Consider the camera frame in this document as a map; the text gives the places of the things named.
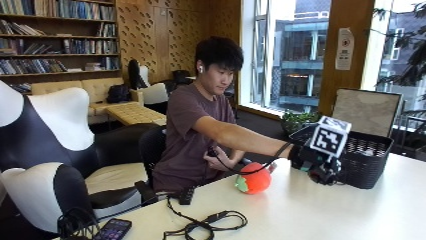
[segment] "black hair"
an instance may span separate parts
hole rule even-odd
[[[198,60],[202,61],[204,70],[210,64],[216,64],[222,69],[239,71],[243,63],[242,49],[228,38],[211,36],[196,44],[195,73]]]

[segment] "desk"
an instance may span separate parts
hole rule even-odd
[[[318,185],[304,172],[288,167],[284,159],[276,164],[264,192],[240,193],[232,186],[235,176],[230,176],[195,189],[191,205],[179,206],[172,200],[174,209],[198,220],[222,210],[239,211],[247,217],[247,226],[214,232],[218,240],[424,239],[426,163],[389,154],[383,175],[369,190]],[[187,223],[167,209],[166,201],[116,218],[132,222],[126,240],[162,239],[163,231],[176,230]],[[220,221],[220,226],[232,225]],[[195,239],[203,239],[199,233],[194,231]]]

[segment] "hand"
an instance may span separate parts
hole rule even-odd
[[[219,170],[219,171],[228,171],[227,168],[232,168],[235,164],[232,163],[232,161],[230,161],[230,159],[226,156],[226,153],[223,152],[223,150],[218,146],[214,147],[214,151],[216,153],[216,157],[207,156],[207,151],[204,151],[203,160],[207,161],[207,165],[210,168]]]

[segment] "red ball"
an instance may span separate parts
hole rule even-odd
[[[262,165],[259,163],[251,162],[240,169],[240,172],[252,172],[260,168]],[[238,175],[235,187],[243,193],[255,194],[262,192],[268,187],[270,181],[270,172],[266,170],[266,168],[263,168],[255,173]]]

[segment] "paper sign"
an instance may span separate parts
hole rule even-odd
[[[348,28],[340,28],[337,30],[337,46],[335,55],[336,70],[349,70],[353,43],[353,35],[351,34]]]
[[[322,116],[311,137],[310,149],[337,158],[345,144],[349,128],[351,123]]]

